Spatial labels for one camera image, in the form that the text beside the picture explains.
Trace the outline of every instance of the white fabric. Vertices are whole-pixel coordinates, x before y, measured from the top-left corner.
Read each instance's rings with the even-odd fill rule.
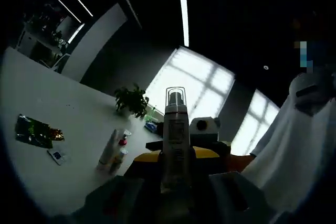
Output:
[[[291,95],[252,151],[242,172],[277,211],[295,211],[320,178],[336,147],[336,100],[314,116],[295,108]]]
[[[295,101],[295,105],[326,102],[329,99],[330,86],[332,85],[331,82],[326,81],[326,78],[327,75],[323,72],[302,73],[294,78],[289,86],[289,95]],[[316,89],[305,92],[298,97],[298,91],[312,86],[316,86]]]

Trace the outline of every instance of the gray wall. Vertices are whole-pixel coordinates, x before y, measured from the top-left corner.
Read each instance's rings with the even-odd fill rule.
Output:
[[[98,53],[81,83],[109,95],[135,82],[146,89],[174,49],[149,40],[128,21]]]
[[[84,35],[61,74],[80,82],[99,51],[126,20],[119,4],[112,6]]]
[[[254,92],[255,89],[249,89],[241,84],[239,80],[235,80],[218,116],[221,120],[220,141],[232,142],[235,138],[250,106]]]
[[[80,25],[81,24],[78,23],[77,20],[73,20],[70,16],[66,16],[59,24],[56,31],[61,31],[62,38],[65,41],[68,41]]]

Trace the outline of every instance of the window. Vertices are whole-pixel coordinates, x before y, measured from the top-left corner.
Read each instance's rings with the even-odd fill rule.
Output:
[[[174,51],[146,90],[149,105],[164,114],[166,88],[185,88],[189,121],[217,117],[234,76],[224,67],[186,48]]]
[[[253,151],[278,112],[279,108],[256,90],[242,125],[231,143],[231,153],[243,156]]]

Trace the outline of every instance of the clear bottle cap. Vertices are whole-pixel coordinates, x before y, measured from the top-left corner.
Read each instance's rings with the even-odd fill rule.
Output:
[[[187,105],[184,87],[171,87],[166,89],[166,106]]]

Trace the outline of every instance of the blue object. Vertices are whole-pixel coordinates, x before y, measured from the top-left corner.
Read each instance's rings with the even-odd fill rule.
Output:
[[[156,133],[156,125],[154,123],[148,122],[145,124],[145,128],[152,133]]]

